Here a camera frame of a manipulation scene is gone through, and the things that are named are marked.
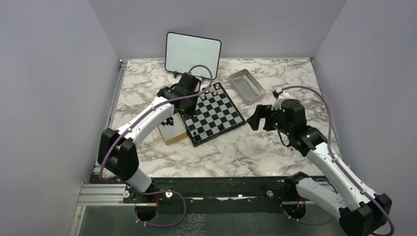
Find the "silver tray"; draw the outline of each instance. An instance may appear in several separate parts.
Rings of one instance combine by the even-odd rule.
[[[265,97],[265,89],[247,69],[236,72],[229,76],[227,80],[246,106],[252,105]]]

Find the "robotic arm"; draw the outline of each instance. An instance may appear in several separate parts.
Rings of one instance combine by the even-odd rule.
[[[368,196],[387,214],[391,199],[386,194],[377,195],[336,153],[330,154],[326,137],[317,128],[307,125],[305,109],[300,101],[291,99],[286,91],[275,91],[273,94],[276,102],[273,105],[258,105],[254,115],[247,120],[252,130],[258,130],[260,119],[265,118],[263,129],[287,135],[289,145],[315,164],[340,195],[317,184],[302,172],[286,179],[286,194],[307,198],[325,209],[339,221],[347,235],[369,235],[384,225],[387,219]]]
[[[194,114],[196,96],[181,100],[177,98],[195,94],[200,90],[200,85],[198,78],[184,73],[177,84],[161,89],[151,104],[133,120],[117,130],[107,128],[101,135],[98,163],[103,165],[105,162],[106,169],[139,191],[145,192],[152,180],[139,168],[136,147],[159,124],[169,125],[174,113]]]

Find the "marble tabletop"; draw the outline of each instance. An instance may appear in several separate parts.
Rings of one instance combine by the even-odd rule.
[[[267,92],[251,106],[243,104],[227,82],[227,77],[247,69]],[[179,77],[165,71],[164,59],[129,60],[122,82],[112,128],[126,124],[145,109],[159,89],[178,82]],[[220,59],[215,82],[221,82],[245,119],[258,104],[272,104],[272,91],[290,85],[319,89],[308,58],[304,59]],[[328,132],[328,117],[322,102],[311,92],[293,89],[289,94],[306,107],[308,124]],[[187,137],[165,145],[158,130],[153,130],[138,147],[140,168],[151,177],[253,177],[290,176],[303,171],[308,175],[322,172],[298,151],[281,144],[276,132],[252,131],[248,124],[193,147]],[[339,154],[337,145],[332,146]]]

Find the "white wall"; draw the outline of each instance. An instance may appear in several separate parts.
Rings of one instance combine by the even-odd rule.
[[[222,57],[314,57],[344,0],[89,0],[119,57],[163,58],[169,31]]]
[[[0,231],[68,235],[118,57],[87,0],[0,3]]]
[[[417,1],[346,0],[313,66],[344,160],[391,197],[395,235],[415,235]]]

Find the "purple cable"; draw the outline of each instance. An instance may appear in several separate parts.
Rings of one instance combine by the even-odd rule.
[[[197,67],[202,67],[202,68],[205,68],[207,71],[208,71],[208,73],[210,74],[210,82],[209,82],[209,84],[208,84],[208,86],[204,89],[204,90],[202,90],[202,91],[200,91],[200,92],[198,92],[198,93],[196,93],[196,94],[193,94],[193,95],[188,95],[188,96],[183,96],[183,97],[177,97],[177,98],[173,98],[173,99],[170,99],[170,100],[167,100],[167,101],[164,101],[164,102],[161,102],[161,103],[159,103],[159,104],[157,104],[157,105],[155,105],[154,106],[154,108],[155,109],[157,109],[157,108],[159,108],[160,106],[162,106],[162,105],[165,105],[165,104],[167,104],[167,103],[171,103],[171,102],[175,102],[175,101],[179,101],[179,100],[183,100],[183,99],[188,99],[188,98],[193,98],[193,97],[196,97],[196,96],[198,96],[198,95],[200,95],[200,94],[202,94],[202,93],[204,93],[204,92],[206,92],[206,90],[208,90],[209,88],[210,88],[210,86],[211,86],[211,83],[213,82],[213,74],[212,74],[212,72],[210,71],[210,69],[207,67],[207,66],[205,66],[205,65],[195,65],[195,66],[193,66],[189,71],[188,71],[188,73],[191,73],[191,71],[194,69],[194,68],[197,68]],[[153,111],[153,109],[149,109],[149,110],[147,110],[142,116],[140,116],[135,122],[133,122],[133,124],[129,127],[129,128],[133,128],[133,127],[135,127],[141,120],[143,120],[143,118],[145,118],[147,115],[149,115],[149,113],[151,113]],[[119,137],[115,140],[115,142],[110,146],[110,148],[109,148],[109,150],[107,151],[107,153],[106,153],[106,156],[104,157],[104,159],[103,159],[103,162],[101,163],[101,167],[100,167],[100,172],[99,172],[99,174],[98,174],[98,177],[99,177],[99,179],[101,180],[101,181],[111,181],[111,180],[115,180],[115,179],[117,179],[117,177],[111,177],[111,178],[104,178],[103,177],[103,171],[104,171],[104,167],[106,166],[106,163],[107,163],[107,160],[109,159],[109,157],[110,157],[110,154],[112,153],[112,151],[115,149],[115,147],[117,146],[117,144],[120,142],[120,140],[128,133],[129,131],[126,129],[122,134],[120,134],[119,135]],[[172,224],[168,224],[168,225],[159,225],[159,224],[153,224],[153,223],[148,223],[148,225],[151,225],[151,226],[156,226],[156,227],[171,227],[171,226],[174,226],[174,225],[176,225],[176,224],[178,224],[179,222],[181,222],[183,219],[184,219],[184,217],[185,217],[185,214],[186,214],[186,212],[187,212],[187,205],[186,205],[186,202],[185,202],[185,198],[179,193],[179,192],[176,192],[176,191],[171,191],[171,190],[165,190],[165,191],[158,191],[158,192],[152,192],[152,193],[144,193],[144,192],[141,192],[141,191],[139,191],[139,190],[137,190],[136,188],[134,188],[139,194],[143,194],[143,195],[155,195],[155,194],[159,194],[159,193],[166,193],[166,192],[172,192],[172,193],[175,193],[175,194],[177,194],[177,195],[179,195],[180,197],[181,197],[181,199],[182,199],[182,202],[184,203],[184,212],[183,212],[183,214],[182,214],[182,216],[181,216],[181,218],[178,220],[178,221],[176,221],[175,223],[172,223]]]
[[[152,193],[144,193],[144,192],[141,192],[141,191],[139,191],[139,190],[137,190],[136,188],[134,188],[134,187],[132,187],[133,189],[135,189],[135,191],[136,192],[138,192],[139,194],[142,194],[142,195],[155,195],[155,194],[160,194],[160,193],[166,193],[166,192],[171,192],[171,193],[175,193],[175,194],[177,194],[180,198],[181,198],[181,200],[182,200],[182,202],[184,203],[184,212],[182,213],[182,216],[179,218],[179,220],[177,220],[176,222],[174,222],[174,223],[172,223],[172,224],[168,224],[168,225],[160,225],[160,224],[154,224],[154,223],[148,223],[148,222],[146,222],[146,221],[142,221],[142,220],[140,220],[139,219],[139,217],[138,217],[138,212],[137,212],[137,210],[135,210],[135,217],[136,217],[136,220],[138,221],[138,222],[140,222],[140,223],[142,223],[142,224],[144,224],[144,225],[150,225],[150,226],[155,226],[155,227],[161,227],[161,228],[167,228],[167,227],[172,227],[172,226],[174,226],[174,225],[177,225],[179,222],[181,222],[183,219],[184,219],[184,217],[185,217],[185,214],[187,213],[187,203],[185,202],[185,198],[179,193],[179,192],[176,192],[176,191],[170,191],[170,190],[165,190],[165,191],[157,191],[157,192],[152,192]]]
[[[324,181],[324,182],[327,182],[332,188],[333,188],[333,190],[337,193],[337,190],[336,190],[336,188],[333,186],[333,184],[331,184],[330,183],[330,181],[328,181],[327,179],[325,179],[325,178],[317,178],[316,180],[315,180],[316,182],[319,182],[319,181]],[[303,224],[303,225],[309,225],[309,226],[321,226],[321,225],[326,225],[326,224],[329,224],[329,223],[331,223],[331,222],[333,222],[333,220],[334,220],[334,218],[332,217],[332,218],[330,218],[328,221],[325,221],[325,222],[322,222],[322,223],[311,223],[311,222],[307,222],[307,221],[302,221],[302,220],[297,220],[297,219],[295,219],[295,218],[292,218],[286,211],[285,211],[285,209],[284,209],[284,214],[286,215],[286,216],[288,216],[288,218],[290,219],[290,220],[293,220],[293,221],[296,221],[297,223],[300,223],[300,224]]]
[[[193,94],[193,95],[188,95],[188,96],[183,96],[183,97],[177,97],[177,98],[173,98],[173,99],[170,99],[170,100],[167,100],[167,101],[164,101],[164,102],[161,102],[161,103],[159,103],[159,104],[157,104],[157,105],[155,105],[155,109],[156,108],[158,108],[158,107],[160,107],[160,106],[162,106],[162,105],[165,105],[165,104],[167,104],[167,103],[171,103],[171,102],[175,102],[175,101],[178,101],[178,100],[183,100],[183,99],[188,99],[188,98],[193,98],[193,97],[196,97],[196,96],[198,96],[198,95],[200,95],[200,94],[202,94],[202,93],[204,93],[207,89],[209,89],[209,87],[211,86],[211,83],[213,82],[213,74],[211,73],[211,71],[210,71],[210,69],[207,67],[207,66],[205,66],[205,65],[195,65],[195,66],[193,66],[189,71],[188,71],[188,73],[191,73],[191,71],[194,69],[194,68],[196,68],[196,67],[202,67],[202,68],[205,68],[207,71],[208,71],[208,73],[210,74],[210,82],[209,82],[209,84],[208,84],[208,86],[204,89],[204,90],[202,90],[202,91],[200,91],[199,93],[196,93],[196,94]],[[143,118],[145,118],[147,115],[149,115],[149,113],[151,113],[153,110],[152,109],[149,109],[149,110],[147,110],[141,117],[139,117],[139,119],[137,119],[135,122],[133,122],[133,124],[129,127],[129,128],[133,128],[133,127],[135,127],[141,120],[143,120]],[[99,177],[99,179],[101,180],[101,181],[111,181],[111,180],[115,180],[115,179],[117,179],[117,177],[111,177],[111,178],[104,178],[103,177],[103,171],[104,171],[104,167],[106,166],[106,163],[107,163],[107,160],[109,159],[109,157],[110,157],[110,154],[112,153],[112,151],[115,149],[115,147],[117,146],[117,144],[120,142],[120,140],[128,133],[129,131],[128,130],[125,130],[121,135],[119,135],[119,137],[116,139],[116,141],[110,146],[110,148],[109,148],[109,150],[107,151],[107,153],[106,153],[106,156],[104,157],[104,159],[103,159],[103,162],[101,163],[101,167],[100,167],[100,172],[98,173],[98,177]]]
[[[340,164],[339,160],[336,159],[336,157],[333,154],[333,151],[331,149],[331,131],[333,130],[333,123],[332,123],[332,119],[331,119],[331,111],[330,111],[330,106],[328,105],[327,101],[324,99],[324,97],[318,93],[317,91],[315,91],[314,89],[307,87],[307,86],[289,86],[289,87],[285,87],[282,90],[287,90],[287,89],[295,89],[295,88],[300,88],[300,89],[307,89],[312,91],[313,93],[315,93],[325,104],[327,113],[328,113],[328,142],[327,142],[327,148],[328,151],[330,153],[330,156],[332,157],[332,160],[336,163],[336,165],[339,167],[339,169],[346,175],[346,177],[359,189],[359,191],[363,191],[363,188],[361,187],[361,185],[356,182],[356,180],[349,174],[349,172],[347,172],[347,170],[345,168],[343,168],[342,164]],[[368,193],[363,192],[363,194],[369,198],[369,200],[372,201],[373,204],[375,204],[377,206],[377,208],[381,211],[382,215],[384,215],[384,217],[387,219],[390,227],[391,227],[391,231],[386,234],[386,235],[380,235],[380,234],[376,234],[376,233],[371,233],[374,236],[392,236],[394,234],[394,223],[391,220],[391,218],[388,216],[388,214],[385,212],[385,210],[382,208],[382,206]]]

